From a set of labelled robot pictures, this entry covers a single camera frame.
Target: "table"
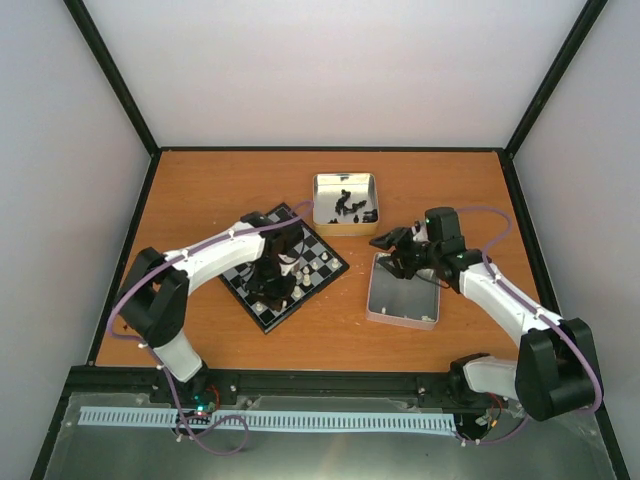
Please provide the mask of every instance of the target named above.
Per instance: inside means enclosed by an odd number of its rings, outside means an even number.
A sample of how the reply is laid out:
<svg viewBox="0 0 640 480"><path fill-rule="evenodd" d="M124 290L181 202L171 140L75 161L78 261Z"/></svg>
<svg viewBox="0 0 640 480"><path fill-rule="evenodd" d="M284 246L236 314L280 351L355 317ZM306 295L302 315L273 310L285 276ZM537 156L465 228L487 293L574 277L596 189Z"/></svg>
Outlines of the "table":
<svg viewBox="0 0 640 480"><path fill-rule="evenodd" d="M382 234L412 225L427 208L491 205L513 209L493 152L164 152L132 249L167 251L231 226L245 213L294 205L312 196L322 172L376 176ZM491 213L461 214L467 247L481 248L505 227ZM515 359L517 348L478 306L443 290L432 331L365 318L373 254L369 237L326 237L351 268L268 335L254 324L220 280L190 297L186 334L212 368L344 371L447 371L457 358L488 352ZM491 256L525 293L537 298L524 246L514 231ZM118 319L116 331L122 331ZM133 342L104 338L97 365L153 365Z"/></svg>

